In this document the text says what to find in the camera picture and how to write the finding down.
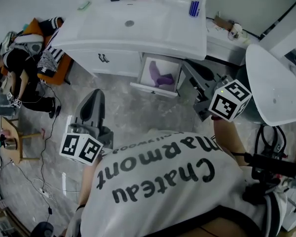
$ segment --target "purple object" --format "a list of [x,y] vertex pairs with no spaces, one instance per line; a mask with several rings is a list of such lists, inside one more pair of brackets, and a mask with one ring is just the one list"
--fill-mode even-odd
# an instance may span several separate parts
[[151,61],[149,65],[149,72],[151,79],[154,81],[154,86],[159,87],[160,85],[172,85],[174,83],[174,79],[172,74],[166,74],[161,76],[160,71],[157,68],[156,62]]

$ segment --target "open drawer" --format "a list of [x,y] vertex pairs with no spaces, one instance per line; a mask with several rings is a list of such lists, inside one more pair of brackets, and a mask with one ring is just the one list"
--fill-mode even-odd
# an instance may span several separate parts
[[170,98],[177,97],[177,86],[182,60],[145,53],[137,83],[130,85],[138,90]]

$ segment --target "sink countertop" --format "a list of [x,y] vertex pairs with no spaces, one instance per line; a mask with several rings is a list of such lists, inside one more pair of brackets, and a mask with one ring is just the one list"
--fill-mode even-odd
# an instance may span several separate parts
[[[118,3],[120,12],[114,10]],[[84,11],[76,10],[65,20],[53,46],[65,51],[127,50],[203,60],[207,48],[206,0],[198,18],[189,16],[190,3],[191,0],[93,0]],[[151,16],[151,21],[140,11]],[[99,22],[94,15],[113,23]],[[133,18],[134,27],[126,29],[124,22]]]

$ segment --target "person's arm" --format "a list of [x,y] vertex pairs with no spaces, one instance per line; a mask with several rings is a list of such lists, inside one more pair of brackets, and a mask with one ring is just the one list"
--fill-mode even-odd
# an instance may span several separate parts
[[12,71],[12,72],[10,72],[10,76],[11,76],[11,79],[12,79],[11,93],[14,96],[15,85],[16,85],[16,74]]
[[[245,153],[246,149],[243,146],[236,126],[233,122],[229,123],[223,119],[214,121],[214,132],[215,138],[218,145],[223,148],[226,148],[230,152],[233,153]],[[236,161],[239,166],[247,166],[248,164],[245,162],[244,157],[235,156]]]
[[84,167],[83,175],[82,175],[82,185],[81,185],[81,191],[80,191],[80,197],[79,197],[79,203],[78,203],[79,206],[85,205],[89,199],[94,172],[99,162],[100,160],[97,158],[92,166]]
[[28,74],[25,72],[25,70],[22,71],[21,75],[20,75],[20,79],[21,79],[21,86],[20,86],[20,93],[18,96],[18,99],[21,100],[23,93],[25,91],[26,86],[28,85],[29,82],[29,76]]

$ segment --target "white t-shirt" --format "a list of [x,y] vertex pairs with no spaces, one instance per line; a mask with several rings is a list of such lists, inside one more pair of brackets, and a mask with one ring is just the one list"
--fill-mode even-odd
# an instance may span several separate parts
[[[140,237],[171,232],[179,223],[186,228],[196,217],[202,226],[219,215],[245,222],[252,233],[268,233],[271,202],[253,205],[242,199],[245,188],[256,182],[250,170],[199,134],[147,135],[114,150],[97,166],[81,235]],[[277,204],[275,211],[283,213]]]

